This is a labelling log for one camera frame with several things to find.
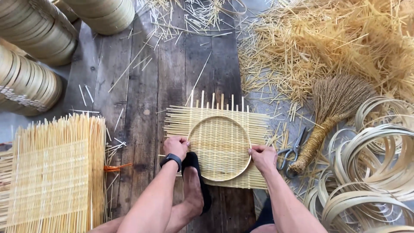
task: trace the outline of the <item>foot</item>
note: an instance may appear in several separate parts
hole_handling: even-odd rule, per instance
[[[204,198],[201,192],[200,179],[195,167],[187,167],[184,170],[184,202],[192,208],[195,216],[199,216],[204,207]]]

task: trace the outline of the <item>black smartwatch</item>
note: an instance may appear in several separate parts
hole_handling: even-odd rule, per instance
[[[161,162],[159,163],[159,166],[160,167],[164,166],[164,164],[166,164],[170,160],[176,161],[177,164],[178,164],[178,171],[177,172],[181,171],[181,159],[180,159],[180,157],[178,157],[174,154],[171,154],[171,153],[169,153],[167,156],[165,156],[165,158],[163,160],[161,160]]]

